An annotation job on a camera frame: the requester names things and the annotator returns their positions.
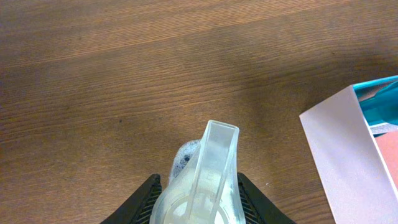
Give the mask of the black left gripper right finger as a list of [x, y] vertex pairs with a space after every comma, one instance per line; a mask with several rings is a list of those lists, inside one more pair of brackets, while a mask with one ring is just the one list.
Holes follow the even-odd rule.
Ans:
[[247, 224], [295, 224], [240, 172], [238, 187]]

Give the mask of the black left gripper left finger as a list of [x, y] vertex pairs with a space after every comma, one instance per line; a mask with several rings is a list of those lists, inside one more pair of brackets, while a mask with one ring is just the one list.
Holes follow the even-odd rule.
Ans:
[[101, 224], [149, 224], [152, 209], [162, 193], [159, 174], [147, 180]]

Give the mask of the clear foam pump bottle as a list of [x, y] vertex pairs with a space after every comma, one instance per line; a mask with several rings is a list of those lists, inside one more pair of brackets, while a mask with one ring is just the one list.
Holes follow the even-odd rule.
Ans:
[[210, 120], [185, 168], [157, 199], [160, 224], [245, 223], [237, 176], [239, 128]]

